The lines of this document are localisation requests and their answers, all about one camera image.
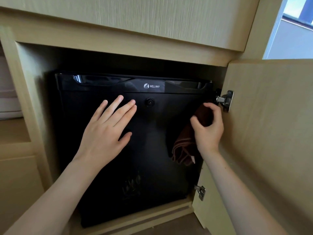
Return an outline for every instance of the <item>metal hinge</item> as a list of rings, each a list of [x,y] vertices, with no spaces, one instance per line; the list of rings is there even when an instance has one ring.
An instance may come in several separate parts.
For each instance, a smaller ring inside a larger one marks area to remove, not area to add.
[[[221,103],[224,112],[229,112],[234,94],[235,93],[232,90],[228,90],[226,95],[216,97],[216,102]]]
[[[205,195],[205,187],[204,186],[195,186],[195,190],[198,191],[199,198],[203,201]]]

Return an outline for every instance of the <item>brown cloth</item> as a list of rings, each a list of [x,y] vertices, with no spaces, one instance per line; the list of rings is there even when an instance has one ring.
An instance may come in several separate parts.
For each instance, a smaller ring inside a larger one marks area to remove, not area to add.
[[[212,124],[213,111],[210,108],[205,107],[203,104],[199,106],[194,115],[197,116],[199,122],[203,126],[207,127]],[[173,161],[176,161],[178,164],[184,163],[186,166],[194,163],[192,156],[194,157],[194,161],[197,161],[198,158],[201,157],[196,145],[195,132],[190,121],[188,121],[174,143],[172,154]]]

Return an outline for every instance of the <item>black mini fridge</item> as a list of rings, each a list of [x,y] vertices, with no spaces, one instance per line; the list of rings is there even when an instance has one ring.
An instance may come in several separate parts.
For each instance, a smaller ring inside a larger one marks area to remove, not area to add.
[[[202,102],[213,96],[212,82],[118,74],[54,72],[51,105],[62,170],[75,156],[93,113],[106,99],[135,99],[137,112],[123,134],[128,145],[105,166],[81,198],[81,225],[88,227],[184,199],[199,178],[202,162],[173,162],[179,133]]]

